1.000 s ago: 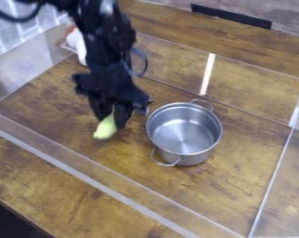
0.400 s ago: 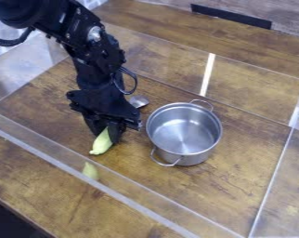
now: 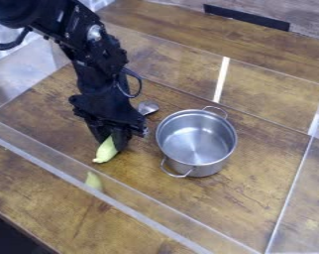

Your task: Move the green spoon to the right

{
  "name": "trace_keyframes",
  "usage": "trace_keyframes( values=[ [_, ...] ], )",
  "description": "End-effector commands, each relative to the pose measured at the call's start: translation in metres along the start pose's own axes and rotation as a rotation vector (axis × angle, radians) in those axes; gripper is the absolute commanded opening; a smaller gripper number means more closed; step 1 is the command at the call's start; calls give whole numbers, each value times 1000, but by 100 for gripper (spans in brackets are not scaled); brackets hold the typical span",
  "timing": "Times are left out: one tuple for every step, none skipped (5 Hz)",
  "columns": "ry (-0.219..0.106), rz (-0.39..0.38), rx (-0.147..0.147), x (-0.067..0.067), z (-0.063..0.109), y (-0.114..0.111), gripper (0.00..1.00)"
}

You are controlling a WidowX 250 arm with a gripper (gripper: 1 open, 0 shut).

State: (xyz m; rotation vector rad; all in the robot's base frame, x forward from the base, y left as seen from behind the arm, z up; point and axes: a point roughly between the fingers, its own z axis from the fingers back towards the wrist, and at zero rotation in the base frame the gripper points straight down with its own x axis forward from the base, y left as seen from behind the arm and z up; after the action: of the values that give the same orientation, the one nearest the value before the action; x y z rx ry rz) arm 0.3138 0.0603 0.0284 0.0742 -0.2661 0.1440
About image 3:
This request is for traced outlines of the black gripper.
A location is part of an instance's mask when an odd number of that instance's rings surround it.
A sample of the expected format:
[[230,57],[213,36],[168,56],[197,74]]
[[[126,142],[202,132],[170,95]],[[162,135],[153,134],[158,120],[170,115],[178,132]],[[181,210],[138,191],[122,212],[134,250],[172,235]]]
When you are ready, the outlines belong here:
[[145,118],[129,102],[141,92],[141,76],[126,67],[111,76],[78,63],[74,70],[79,89],[79,94],[69,99],[74,113],[83,119],[95,141],[102,143],[111,136],[115,151],[121,152],[131,134],[143,136],[146,132]]

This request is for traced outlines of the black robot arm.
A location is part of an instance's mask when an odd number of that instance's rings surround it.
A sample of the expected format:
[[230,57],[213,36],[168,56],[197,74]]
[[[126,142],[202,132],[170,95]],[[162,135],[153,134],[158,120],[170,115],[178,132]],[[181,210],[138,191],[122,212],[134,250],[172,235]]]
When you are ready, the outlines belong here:
[[85,121],[97,142],[122,151],[133,136],[146,133],[145,118],[130,105],[138,96],[126,78],[126,50],[109,35],[98,16],[79,0],[0,0],[0,25],[22,33],[0,51],[17,47],[30,32],[58,44],[77,74],[79,93],[69,98],[74,115]]

